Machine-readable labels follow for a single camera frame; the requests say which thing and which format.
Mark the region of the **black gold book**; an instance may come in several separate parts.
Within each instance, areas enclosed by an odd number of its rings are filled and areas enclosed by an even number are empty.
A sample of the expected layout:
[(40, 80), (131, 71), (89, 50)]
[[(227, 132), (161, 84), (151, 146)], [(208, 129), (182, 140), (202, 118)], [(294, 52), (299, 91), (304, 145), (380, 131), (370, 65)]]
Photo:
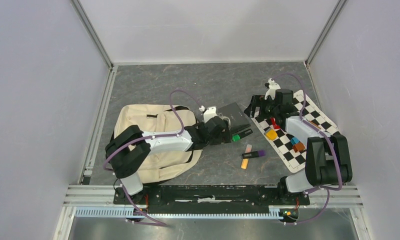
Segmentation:
[(229, 129), (233, 134), (248, 129), (251, 126), (246, 115), (236, 102), (219, 107), (217, 114), (229, 120)]

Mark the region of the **beige canvas backpack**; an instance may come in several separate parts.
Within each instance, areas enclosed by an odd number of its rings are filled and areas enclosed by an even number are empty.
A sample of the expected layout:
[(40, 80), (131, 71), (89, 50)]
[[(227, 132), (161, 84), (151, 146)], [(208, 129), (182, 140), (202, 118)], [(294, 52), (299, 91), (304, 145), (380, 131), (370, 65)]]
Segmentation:
[[(169, 105), (132, 104), (124, 106), (117, 118), (113, 137), (126, 128), (138, 125), (147, 132), (179, 131), (181, 124)], [(201, 150), (190, 152), (167, 151), (149, 155), (138, 169), (143, 184), (153, 184), (173, 179), (197, 164)]]

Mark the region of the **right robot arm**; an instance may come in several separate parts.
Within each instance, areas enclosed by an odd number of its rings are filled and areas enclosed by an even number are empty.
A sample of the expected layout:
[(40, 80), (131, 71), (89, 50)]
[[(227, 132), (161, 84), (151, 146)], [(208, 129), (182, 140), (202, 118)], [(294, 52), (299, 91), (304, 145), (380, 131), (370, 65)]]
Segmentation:
[(253, 95), (244, 110), (283, 159), (304, 167), (280, 180), (276, 196), (283, 204), (300, 192), (339, 191), (353, 177), (347, 138), (308, 101), (303, 91), (282, 88)]

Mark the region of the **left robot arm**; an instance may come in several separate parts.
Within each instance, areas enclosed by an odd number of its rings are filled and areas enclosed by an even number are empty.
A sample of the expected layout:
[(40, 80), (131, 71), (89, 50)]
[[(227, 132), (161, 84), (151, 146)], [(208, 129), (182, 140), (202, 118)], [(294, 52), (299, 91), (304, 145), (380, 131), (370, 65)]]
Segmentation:
[(145, 198), (145, 190), (138, 171), (148, 156), (173, 151), (193, 152), (231, 140), (230, 120), (219, 116), (168, 132), (142, 131), (135, 124), (114, 135), (105, 148), (103, 166), (111, 166), (109, 170), (121, 181), (127, 199), (139, 204)]

